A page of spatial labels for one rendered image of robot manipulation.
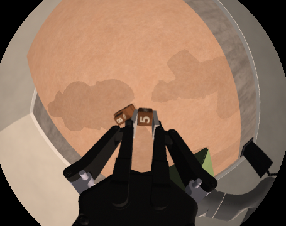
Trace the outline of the brown shallow tray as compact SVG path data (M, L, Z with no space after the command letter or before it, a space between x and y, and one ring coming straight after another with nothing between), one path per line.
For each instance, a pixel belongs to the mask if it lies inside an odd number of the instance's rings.
M133 112L134 112L134 105L133 104L130 104L129 106L125 107L124 109L121 109L120 111L118 111L117 113L115 113L113 116L115 117L116 115L118 115L119 113L121 112L124 112L124 114L126 115L126 117L128 119L130 119L133 115Z

